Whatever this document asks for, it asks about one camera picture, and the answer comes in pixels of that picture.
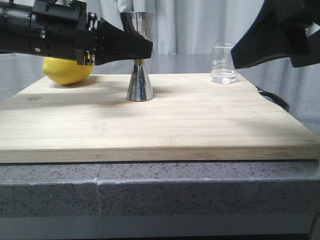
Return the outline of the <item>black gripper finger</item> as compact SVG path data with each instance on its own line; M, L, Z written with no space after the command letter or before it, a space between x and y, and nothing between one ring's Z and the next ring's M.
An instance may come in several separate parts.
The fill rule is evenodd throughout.
M294 68L319 64L320 33L307 28L320 23L318 0L266 0L255 21L231 50L235 69L290 58Z

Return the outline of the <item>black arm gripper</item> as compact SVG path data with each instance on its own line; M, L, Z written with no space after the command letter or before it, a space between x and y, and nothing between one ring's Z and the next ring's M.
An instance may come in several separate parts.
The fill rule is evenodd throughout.
M36 0L32 6L12 0L0 3L1 54L26 54L104 65L122 60L149 59L153 43L125 32L95 13L87 4L70 0Z

